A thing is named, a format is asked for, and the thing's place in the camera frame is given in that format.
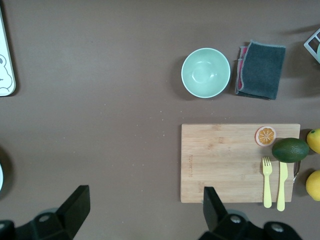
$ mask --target bamboo cutting board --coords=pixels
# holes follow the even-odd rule
[[[183,124],[181,131],[181,202],[201,203],[204,187],[214,187],[223,203],[262,203],[262,157],[270,157],[272,201],[277,201],[279,162],[272,146],[259,146],[256,131],[273,127],[276,138],[299,138],[299,124]],[[285,201],[291,202],[294,164],[288,163]]]

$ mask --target knife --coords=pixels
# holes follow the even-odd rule
[[[276,209],[280,212],[285,210],[285,181],[288,178],[288,166],[285,162],[280,161],[280,178],[279,178],[279,192]]]

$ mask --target toy orange slice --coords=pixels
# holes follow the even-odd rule
[[[276,130],[271,126],[260,127],[255,133],[255,141],[262,147],[270,146],[276,140]]]

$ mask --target bowl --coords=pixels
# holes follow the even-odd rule
[[[0,191],[3,183],[4,183],[4,172],[2,171],[1,164],[0,164]]]
[[[181,69],[183,85],[198,98],[211,98],[221,93],[230,79],[227,58],[213,48],[200,48],[192,52]]]

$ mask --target fork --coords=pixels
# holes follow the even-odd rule
[[[262,172],[264,175],[264,192],[263,205],[265,208],[270,208],[272,205],[269,176],[272,173],[272,165],[269,157],[262,158]]]

